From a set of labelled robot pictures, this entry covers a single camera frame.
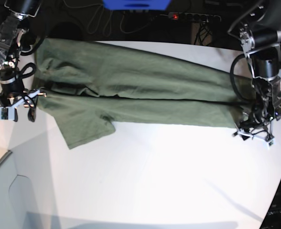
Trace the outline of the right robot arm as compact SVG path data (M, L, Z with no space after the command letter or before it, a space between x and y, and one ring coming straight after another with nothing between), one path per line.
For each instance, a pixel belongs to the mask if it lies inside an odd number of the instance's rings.
M17 109L20 105L28 108L28 120L36 119L39 96L46 94L40 89L27 89L23 80L33 76L37 66L29 62L18 67L21 56L34 54L46 38L45 26L39 40L30 33L29 18L37 16L40 0L7 0L5 8L10 14L0 25L0 120L18 121Z

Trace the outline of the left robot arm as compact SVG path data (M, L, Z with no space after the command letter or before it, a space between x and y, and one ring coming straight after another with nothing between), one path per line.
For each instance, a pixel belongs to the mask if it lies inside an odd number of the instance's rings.
M244 140L249 138L273 145L273 122L281 119L281 0L257 0L236 18L228 34L237 38L243 54L231 64L230 81L237 97L251 105L246 120L236 123L236 132ZM254 99L245 98L238 90L234 68L245 58L252 75Z

